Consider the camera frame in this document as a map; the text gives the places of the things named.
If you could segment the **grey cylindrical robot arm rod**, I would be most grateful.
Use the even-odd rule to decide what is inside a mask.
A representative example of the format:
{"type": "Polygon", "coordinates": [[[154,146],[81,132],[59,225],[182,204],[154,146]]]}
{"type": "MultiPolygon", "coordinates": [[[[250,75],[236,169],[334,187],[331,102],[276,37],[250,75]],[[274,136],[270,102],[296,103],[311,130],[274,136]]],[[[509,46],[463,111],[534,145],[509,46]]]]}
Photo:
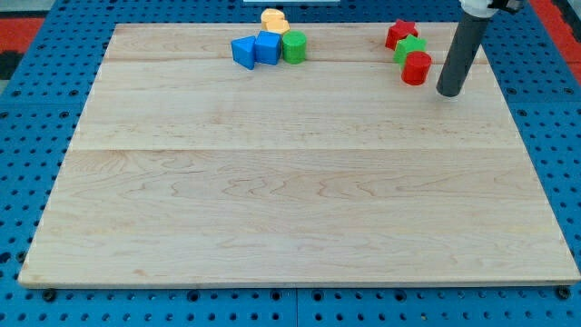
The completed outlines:
{"type": "Polygon", "coordinates": [[[438,78],[436,88],[441,95],[459,95],[489,22],[489,17],[476,17],[467,12],[462,15],[438,78]]]}

